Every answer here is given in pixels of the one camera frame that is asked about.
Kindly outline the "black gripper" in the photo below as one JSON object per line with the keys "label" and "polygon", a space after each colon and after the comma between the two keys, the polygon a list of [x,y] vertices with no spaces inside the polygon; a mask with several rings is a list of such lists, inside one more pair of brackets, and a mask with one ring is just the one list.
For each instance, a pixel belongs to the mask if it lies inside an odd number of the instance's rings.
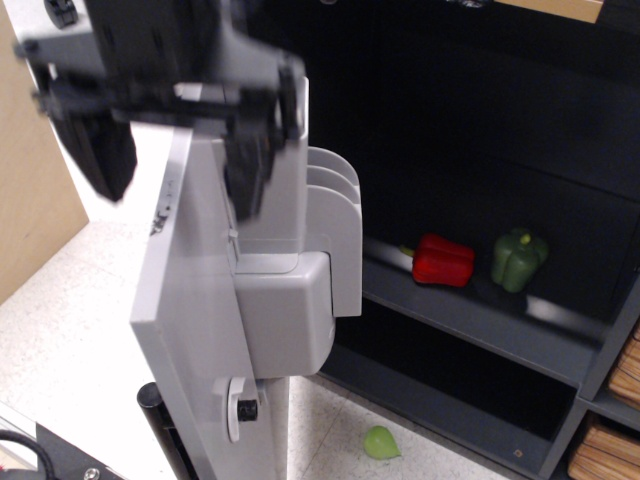
{"label": "black gripper", "polygon": [[[87,1],[78,24],[15,52],[93,190],[121,201],[137,167],[128,121],[224,119],[225,183],[238,223],[259,215],[280,141],[301,132],[300,59],[250,38],[230,1]],[[267,133],[247,134],[250,128]]]}

